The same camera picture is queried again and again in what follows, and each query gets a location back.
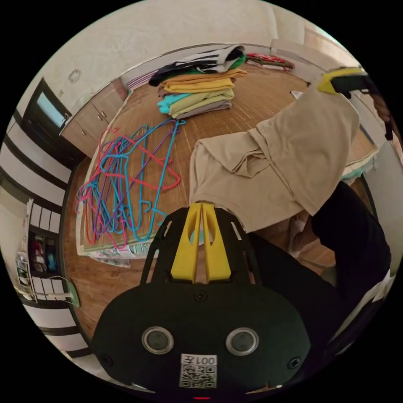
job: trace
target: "beige garment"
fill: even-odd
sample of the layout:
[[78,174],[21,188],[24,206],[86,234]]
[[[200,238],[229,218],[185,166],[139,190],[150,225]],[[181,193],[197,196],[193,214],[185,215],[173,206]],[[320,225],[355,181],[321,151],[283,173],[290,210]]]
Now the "beige garment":
[[314,215],[340,181],[358,128],[343,95],[312,85],[254,129],[197,141],[189,201],[231,211],[248,233],[303,209]]

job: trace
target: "qr code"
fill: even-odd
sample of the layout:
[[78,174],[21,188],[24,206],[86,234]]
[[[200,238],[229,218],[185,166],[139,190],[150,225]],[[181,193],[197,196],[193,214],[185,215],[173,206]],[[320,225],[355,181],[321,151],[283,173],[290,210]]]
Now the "qr code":
[[216,384],[216,366],[182,364],[181,381],[179,386],[208,389],[215,388]]

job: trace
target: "light green folded shirt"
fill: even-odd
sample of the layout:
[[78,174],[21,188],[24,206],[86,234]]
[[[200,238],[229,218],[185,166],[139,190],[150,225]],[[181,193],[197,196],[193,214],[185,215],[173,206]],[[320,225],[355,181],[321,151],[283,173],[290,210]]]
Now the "light green folded shirt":
[[234,91],[231,88],[220,91],[199,92],[173,103],[169,108],[169,114],[173,118],[176,118],[176,116],[190,112],[200,106],[205,106],[212,102],[223,101],[225,99],[233,99],[233,97]]

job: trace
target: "person's arm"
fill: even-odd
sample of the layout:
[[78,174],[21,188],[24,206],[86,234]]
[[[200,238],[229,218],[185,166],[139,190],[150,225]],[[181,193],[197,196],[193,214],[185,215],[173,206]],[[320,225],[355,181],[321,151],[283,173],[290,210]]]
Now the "person's arm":
[[374,107],[378,112],[378,116],[384,121],[384,122],[391,122],[392,124],[392,130],[395,133],[396,137],[399,140],[400,145],[403,148],[403,141],[402,141],[402,136],[399,133],[399,130],[396,126],[396,123],[391,116],[389,109],[387,108],[385,101],[380,97],[379,95],[372,95],[371,98],[374,100]]

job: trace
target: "cabinet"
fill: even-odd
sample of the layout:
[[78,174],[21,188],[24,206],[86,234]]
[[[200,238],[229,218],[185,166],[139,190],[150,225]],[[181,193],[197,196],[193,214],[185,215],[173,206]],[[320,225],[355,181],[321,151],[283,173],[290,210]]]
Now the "cabinet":
[[62,132],[62,136],[90,158],[92,158],[97,149],[97,141],[83,130],[75,120],[68,123]]
[[61,135],[92,158],[100,136],[122,107],[127,95],[121,80],[114,80],[70,119]]
[[96,142],[108,127],[108,121],[98,112],[92,102],[84,106],[74,119],[86,135],[91,136]]
[[101,116],[110,123],[123,105],[123,101],[114,87],[107,86],[94,97],[92,104]]

